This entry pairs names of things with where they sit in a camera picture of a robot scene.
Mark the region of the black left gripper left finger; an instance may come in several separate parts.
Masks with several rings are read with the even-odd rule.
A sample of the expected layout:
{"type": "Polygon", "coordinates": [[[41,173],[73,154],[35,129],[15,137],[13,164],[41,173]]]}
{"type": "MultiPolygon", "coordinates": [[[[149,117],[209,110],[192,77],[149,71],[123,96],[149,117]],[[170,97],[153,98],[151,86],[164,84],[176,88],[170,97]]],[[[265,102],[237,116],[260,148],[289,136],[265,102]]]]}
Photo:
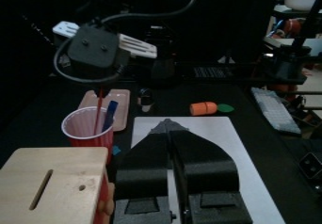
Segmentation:
{"type": "Polygon", "coordinates": [[[114,224],[170,224],[168,133],[161,122],[123,157],[114,224]]]}

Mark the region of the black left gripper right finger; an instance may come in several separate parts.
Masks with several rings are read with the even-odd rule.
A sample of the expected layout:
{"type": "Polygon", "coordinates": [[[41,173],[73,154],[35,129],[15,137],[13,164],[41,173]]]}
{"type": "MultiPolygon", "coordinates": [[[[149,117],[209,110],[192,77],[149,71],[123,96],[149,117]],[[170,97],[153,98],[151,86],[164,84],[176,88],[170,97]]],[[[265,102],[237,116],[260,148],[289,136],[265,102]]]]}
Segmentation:
{"type": "Polygon", "coordinates": [[[168,136],[184,224],[253,224],[230,155],[173,120],[168,136]]]}

